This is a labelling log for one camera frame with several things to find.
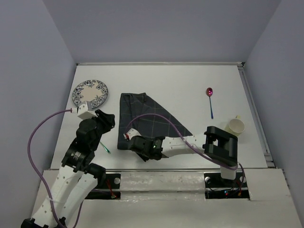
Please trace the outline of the iridescent green fork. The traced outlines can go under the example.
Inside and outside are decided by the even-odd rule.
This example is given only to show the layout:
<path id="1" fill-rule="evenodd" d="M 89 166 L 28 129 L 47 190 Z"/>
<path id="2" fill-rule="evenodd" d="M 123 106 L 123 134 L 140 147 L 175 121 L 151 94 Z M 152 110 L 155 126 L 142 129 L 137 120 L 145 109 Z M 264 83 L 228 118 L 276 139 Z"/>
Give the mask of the iridescent green fork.
<path id="1" fill-rule="evenodd" d="M 102 143 L 102 142 L 99 142 L 101 144 L 101 146 L 104 148 L 104 150 L 108 153 L 108 154 L 111 154 L 110 150 Z"/>

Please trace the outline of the dark checked cloth napkin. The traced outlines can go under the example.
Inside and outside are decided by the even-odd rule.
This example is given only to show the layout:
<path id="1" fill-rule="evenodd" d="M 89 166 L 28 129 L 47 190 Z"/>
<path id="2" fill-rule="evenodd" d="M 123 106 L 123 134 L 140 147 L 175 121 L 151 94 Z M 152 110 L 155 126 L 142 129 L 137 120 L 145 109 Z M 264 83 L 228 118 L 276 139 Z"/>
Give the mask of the dark checked cloth napkin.
<path id="1" fill-rule="evenodd" d="M 128 141 L 124 138 L 124 133 L 130 128 L 136 129 L 142 136 L 149 139 L 159 136 L 178 137 L 172 125 L 182 136 L 192 135 L 171 113 L 146 93 L 122 93 L 117 149 L 128 149 Z"/>

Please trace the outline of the blue floral plate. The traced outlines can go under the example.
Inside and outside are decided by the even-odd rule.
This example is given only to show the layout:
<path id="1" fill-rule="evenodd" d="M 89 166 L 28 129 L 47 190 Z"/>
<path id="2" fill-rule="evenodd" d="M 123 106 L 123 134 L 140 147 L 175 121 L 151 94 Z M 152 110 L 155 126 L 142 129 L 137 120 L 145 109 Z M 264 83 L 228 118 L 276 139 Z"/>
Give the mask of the blue floral plate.
<path id="1" fill-rule="evenodd" d="M 72 101 L 77 107 L 88 101 L 93 109 L 101 106 L 109 94 L 106 84 L 99 80 L 86 80 L 77 85 L 72 92 Z"/>

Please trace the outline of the iridescent pink blue spoon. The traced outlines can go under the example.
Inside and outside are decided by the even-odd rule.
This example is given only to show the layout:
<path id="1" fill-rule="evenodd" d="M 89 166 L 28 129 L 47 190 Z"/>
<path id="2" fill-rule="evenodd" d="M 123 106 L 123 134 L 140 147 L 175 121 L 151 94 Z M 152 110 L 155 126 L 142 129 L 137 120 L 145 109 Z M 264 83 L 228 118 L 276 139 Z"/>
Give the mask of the iridescent pink blue spoon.
<path id="1" fill-rule="evenodd" d="M 213 95 L 213 89 L 212 89 L 211 87 L 208 87 L 208 88 L 206 89 L 206 95 L 207 95 L 208 98 L 209 98 L 211 119 L 214 119 L 213 110 L 212 110 L 212 101 L 211 101 L 211 96 Z"/>

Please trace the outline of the pale green mug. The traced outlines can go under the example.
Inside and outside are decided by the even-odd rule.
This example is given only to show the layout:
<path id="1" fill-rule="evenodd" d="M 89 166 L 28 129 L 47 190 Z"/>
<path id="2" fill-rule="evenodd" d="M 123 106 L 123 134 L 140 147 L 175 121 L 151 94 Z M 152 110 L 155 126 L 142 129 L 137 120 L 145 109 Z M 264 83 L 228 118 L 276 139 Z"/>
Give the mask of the pale green mug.
<path id="1" fill-rule="evenodd" d="M 245 124 L 241 120 L 240 116 L 237 115 L 235 118 L 230 119 L 225 127 L 225 131 L 238 137 L 245 131 Z"/>

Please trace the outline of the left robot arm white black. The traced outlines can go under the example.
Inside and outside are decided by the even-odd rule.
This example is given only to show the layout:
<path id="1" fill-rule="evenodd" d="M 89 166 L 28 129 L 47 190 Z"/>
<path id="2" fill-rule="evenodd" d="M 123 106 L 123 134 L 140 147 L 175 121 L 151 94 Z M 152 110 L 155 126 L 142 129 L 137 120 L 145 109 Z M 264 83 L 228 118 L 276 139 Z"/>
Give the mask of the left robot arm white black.
<path id="1" fill-rule="evenodd" d="M 23 228 L 65 228 L 73 214 L 80 212 L 86 196 L 105 183 L 106 169 L 92 160 L 102 135 L 114 128 L 115 115 L 83 108 L 76 111 L 81 122 L 52 187 L 29 159 L 46 187 L 47 196 L 37 212 L 22 222 Z"/>

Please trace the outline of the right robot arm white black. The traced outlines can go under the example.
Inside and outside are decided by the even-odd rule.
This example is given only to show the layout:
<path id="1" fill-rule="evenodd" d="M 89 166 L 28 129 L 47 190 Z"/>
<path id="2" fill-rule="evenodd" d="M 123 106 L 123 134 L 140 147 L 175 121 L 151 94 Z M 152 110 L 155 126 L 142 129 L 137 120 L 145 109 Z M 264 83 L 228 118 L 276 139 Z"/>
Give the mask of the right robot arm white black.
<path id="1" fill-rule="evenodd" d="M 220 166 L 218 180 L 223 186 L 230 186 L 236 181 L 238 138 L 215 126 L 207 127 L 205 133 L 183 137 L 149 139 L 133 128 L 124 136 L 128 140 L 128 150 L 137 153 L 144 161 L 184 154 L 204 155 Z"/>

